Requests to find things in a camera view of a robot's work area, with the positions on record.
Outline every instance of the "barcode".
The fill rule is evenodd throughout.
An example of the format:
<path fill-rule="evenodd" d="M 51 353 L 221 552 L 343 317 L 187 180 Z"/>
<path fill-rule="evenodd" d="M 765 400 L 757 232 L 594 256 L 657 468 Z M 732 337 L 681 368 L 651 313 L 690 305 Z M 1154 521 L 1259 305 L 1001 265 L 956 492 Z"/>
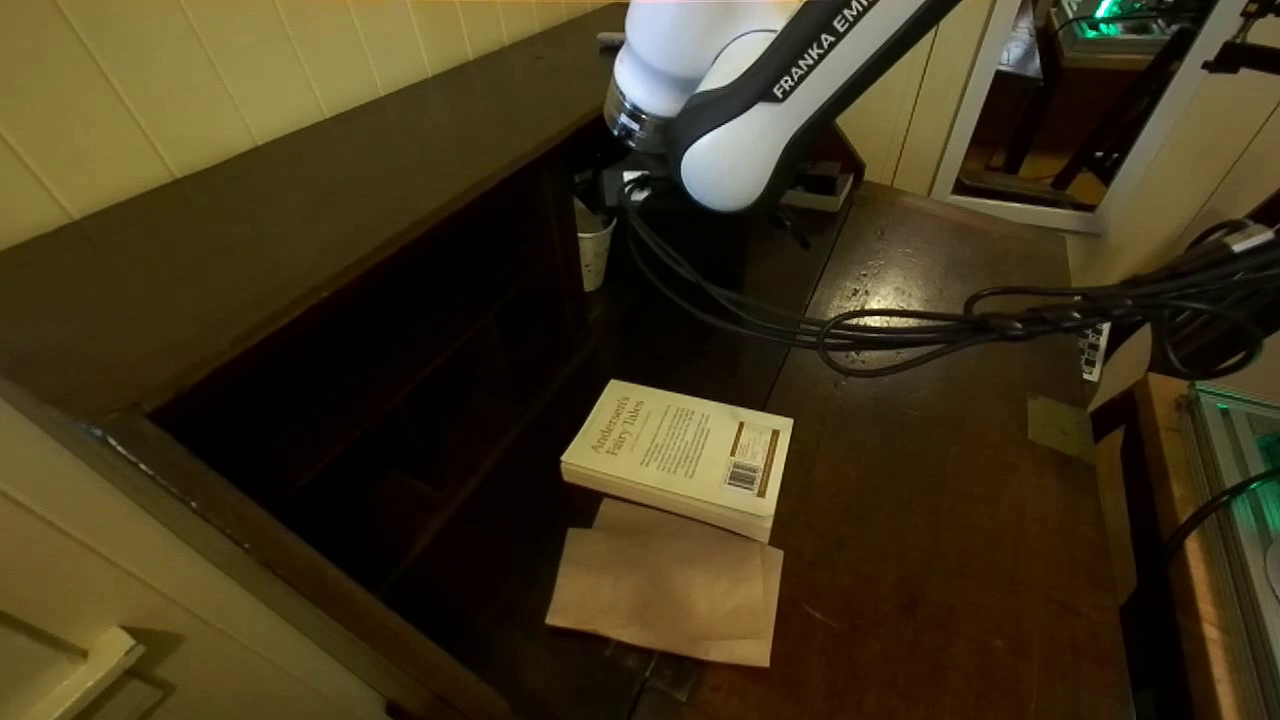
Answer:
<path fill-rule="evenodd" d="M 761 468 L 757 463 L 727 463 L 727 489 L 757 492 Z"/>

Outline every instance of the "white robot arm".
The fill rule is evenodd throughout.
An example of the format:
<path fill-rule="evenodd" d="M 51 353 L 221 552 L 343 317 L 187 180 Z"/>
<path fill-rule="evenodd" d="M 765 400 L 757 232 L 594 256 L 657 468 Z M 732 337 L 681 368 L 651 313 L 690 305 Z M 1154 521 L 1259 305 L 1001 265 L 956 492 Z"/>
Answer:
<path fill-rule="evenodd" d="M 789 147 L 830 124 L 958 0 L 631 0 L 605 102 L 712 210 L 784 182 Z"/>

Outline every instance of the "black cable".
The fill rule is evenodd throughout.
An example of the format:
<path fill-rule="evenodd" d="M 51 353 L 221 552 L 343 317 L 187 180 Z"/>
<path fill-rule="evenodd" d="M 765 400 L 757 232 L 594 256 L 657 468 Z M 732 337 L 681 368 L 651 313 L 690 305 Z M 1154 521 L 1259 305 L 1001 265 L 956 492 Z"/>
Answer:
<path fill-rule="evenodd" d="M 1232 506 L 1239 495 L 1247 495 L 1250 489 L 1259 482 L 1270 482 L 1280 478 L 1280 468 L 1262 468 L 1255 474 L 1244 474 L 1239 482 L 1232 489 L 1219 489 L 1214 495 L 1206 495 L 1186 521 L 1181 521 L 1166 539 L 1165 539 L 1165 560 L 1175 560 L 1186 545 L 1186 537 L 1214 513 Z"/>
<path fill-rule="evenodd" d="M 1160 370 L 1211 380 L 1259 357 L 1266 333 L 1255 321 L 1280 305 L 1274 240 L 1239 253 L 1226 240 L 1244 225 L 1226 218 L 1198 232 L 1181 261 L 1123 282 L 1012 282 L 968 297 L 958 313 L 853 308 L 812 321 L 704 280 L 642 218 L 642 194 L 642 180 L 622 186 L 627 256 L 660 297 L 719 333 L 818 353 L 841 374 L 891 374 L 979 345 L 1152 322 Z"/>

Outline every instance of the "brown paper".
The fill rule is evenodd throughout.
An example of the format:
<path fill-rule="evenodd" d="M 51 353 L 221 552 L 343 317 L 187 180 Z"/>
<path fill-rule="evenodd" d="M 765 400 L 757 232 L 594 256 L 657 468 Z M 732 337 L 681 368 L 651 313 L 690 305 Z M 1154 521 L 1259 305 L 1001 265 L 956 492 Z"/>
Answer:
<path fill-rule="evenodd" d="M 769 667 L 780 562 L 780 546 L 609 499 L 562 539 L 548 622 Z"/>

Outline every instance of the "white book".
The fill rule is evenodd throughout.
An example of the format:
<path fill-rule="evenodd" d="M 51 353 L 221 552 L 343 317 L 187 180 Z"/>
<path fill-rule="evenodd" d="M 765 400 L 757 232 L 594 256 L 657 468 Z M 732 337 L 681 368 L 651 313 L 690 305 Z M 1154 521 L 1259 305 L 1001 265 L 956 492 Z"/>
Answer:
<path fill-rule="evenodd" d="M 612 380 L 560 474 L 769 545 L 789 447 L 789 417 Z"/>

